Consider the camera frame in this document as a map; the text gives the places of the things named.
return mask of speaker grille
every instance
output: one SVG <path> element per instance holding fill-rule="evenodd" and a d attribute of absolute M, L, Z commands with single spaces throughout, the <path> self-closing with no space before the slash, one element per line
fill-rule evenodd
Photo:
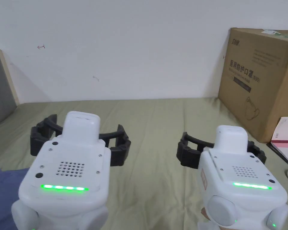
<path fill-rule="evenodd" d="M 56 175 L 69 177 L 82 177 L 84 171 L 84 163 L 61 161 L 59 163 Z"/>
<path fill-rule="evenodd" d="M 236 176 L 238 177 L 252 177 L 258 178 L 256 173 L 252 168 L 249 167 L 241 167 L 241 166 L 232 166 Z"/>

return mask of mark on wall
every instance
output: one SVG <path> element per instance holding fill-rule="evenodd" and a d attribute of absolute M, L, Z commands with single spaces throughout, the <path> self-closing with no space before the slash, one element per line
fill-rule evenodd
<path fill-rule="evenodd" d="M 97 77 L 93 76 L 93 78 L 95 78 L 99 82 L 99 79 Z"/>
<path fill-rule="evenodd" d="M 44 48 L 45 49 L 45 45 L 43 44 L 43 46 L 38 46 L 38 49 Z"/>

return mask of blue cloth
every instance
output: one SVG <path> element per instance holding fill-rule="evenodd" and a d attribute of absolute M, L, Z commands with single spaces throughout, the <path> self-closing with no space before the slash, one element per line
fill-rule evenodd
<path fill-rule="evenodd" d="M 2 171 L 0 169 L 0 230 L 17 230 L 11 206 L 17 201 L 18 189 L 28 169 Z"/>

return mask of white book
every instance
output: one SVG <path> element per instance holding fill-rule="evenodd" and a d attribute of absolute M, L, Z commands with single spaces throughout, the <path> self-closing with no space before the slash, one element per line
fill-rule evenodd
<path fill-rule="evenodd" d="M 288 116 L 280 119 L 274 130 L 271 144 L 287 159 L 288 163 Z"/>

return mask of black button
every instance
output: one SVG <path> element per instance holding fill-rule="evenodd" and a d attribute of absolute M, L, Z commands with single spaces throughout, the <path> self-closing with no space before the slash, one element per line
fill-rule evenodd
<path fill-rule="evenodd" d="M 36 175 L 35 175 L 35 177 L 36 178 L 41 178 L 41 177 L 43 177 L 44 175 L 42 174 L 42 173 L 37 173 Z"/>

